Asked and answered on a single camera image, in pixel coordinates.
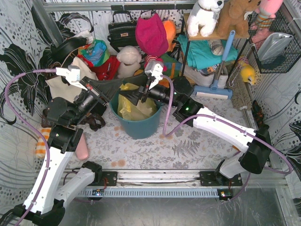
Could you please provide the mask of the teal trash bin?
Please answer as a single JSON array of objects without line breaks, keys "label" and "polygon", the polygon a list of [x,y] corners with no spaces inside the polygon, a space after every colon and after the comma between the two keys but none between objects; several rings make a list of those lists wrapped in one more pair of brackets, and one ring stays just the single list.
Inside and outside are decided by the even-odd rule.
[{"label": "teal trash bin", "polygon": [[145,120],[141,121],[129,121],[125,120],[122,117],[118,116],[118,97],[120,91],[132,91],[134,89],[138,88],[138,86],[127,83],[122,84],[120,86],[120,89],[117,91],[117,93],[114,95],[112,100],[110,101],[110,108],[115,114],[115,116],[118,118],[121,126],[123,127],[124,131],[133,139],[143,139],[148,138],[152,136],[158,129],[159,121],[160,121],[160,114],[161,110],[163,108],[163,105],[160,102],[154,101],[158,111],[151,116],[150,118],[147,118]]}]

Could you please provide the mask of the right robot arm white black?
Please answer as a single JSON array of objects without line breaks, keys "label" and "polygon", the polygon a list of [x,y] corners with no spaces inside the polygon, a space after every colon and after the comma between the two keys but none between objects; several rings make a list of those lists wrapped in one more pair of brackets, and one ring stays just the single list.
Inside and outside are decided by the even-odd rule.
[{"label": "right robot arm white black", "polygon": [[261,174],[271,152],[269,132],[237,125],[210,111],[203,104],[193,100],[193,87],[185,77],[173,79],[173,86],[166,88],[155,85],[151,79],[145,85],[133,90],[122,89],[120,94],[132,104],[150,98],[164,104],[171,104],[176,110],[173,116],[178,122],[210,132],[238,148],[239,153],[219,163],[214,171],[213,181],[228,185],[230,180],[242,172]]}]

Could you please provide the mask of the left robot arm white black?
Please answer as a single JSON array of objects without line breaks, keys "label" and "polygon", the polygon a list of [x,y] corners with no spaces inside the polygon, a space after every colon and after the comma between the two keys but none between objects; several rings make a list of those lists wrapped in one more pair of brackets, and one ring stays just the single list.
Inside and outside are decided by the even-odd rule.
[{"label": "left robot arm white black", "polygon": [[103,181],[102,167],[87,161],[69,182],[62,188],[58,187],[83,134],[77,125],[97,104],[110,102],[123,81],[96,81],[84,77],[79,83],[84,88],[74,102],[56,97],[48,104],[47,119],[54,126],[46,142],[45,159],[28,198],[13,209],[15,216],[37,226],[59,225],[67,206],[79,192],[88,185]]}]

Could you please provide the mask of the yellow trash bag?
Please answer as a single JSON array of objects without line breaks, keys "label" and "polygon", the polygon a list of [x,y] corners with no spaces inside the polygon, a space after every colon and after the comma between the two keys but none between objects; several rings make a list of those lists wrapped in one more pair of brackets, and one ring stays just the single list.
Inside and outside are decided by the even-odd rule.
[{"label": "yellow trash bag", "polygon": [[118,116],[129,121],[141,121],[150,118],[158,111],[155,102],[147,98],[146,102],[138,101],[137,105],[132,104],[127,98],[119,94]]}]

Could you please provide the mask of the blue floor mop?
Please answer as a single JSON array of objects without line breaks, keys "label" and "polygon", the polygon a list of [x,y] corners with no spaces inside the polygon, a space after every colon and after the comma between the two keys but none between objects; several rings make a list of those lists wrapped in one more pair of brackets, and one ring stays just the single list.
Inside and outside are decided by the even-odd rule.
[{"label": "blue floor mop", "polygon": [[222,61],[219,65],[218,70],[214,74],[214,80],[213,80],[212,84],[209,87],[198,86],[198,85],[194,86],[193,94],[195,96],[211,97],[211,98],[218,98],[218,99],[231,99],[232,98],[232,94],[233,94],[232,90],[218,88],[218,82],[219,82],[219,78],[220,78],[220,75],[222,72],[223,65],[227,59],[227,56],[230,51],[230,47],[233,43],[235,33],[236,33],[235,30],[230,31],[226,45],[224,47]]}]

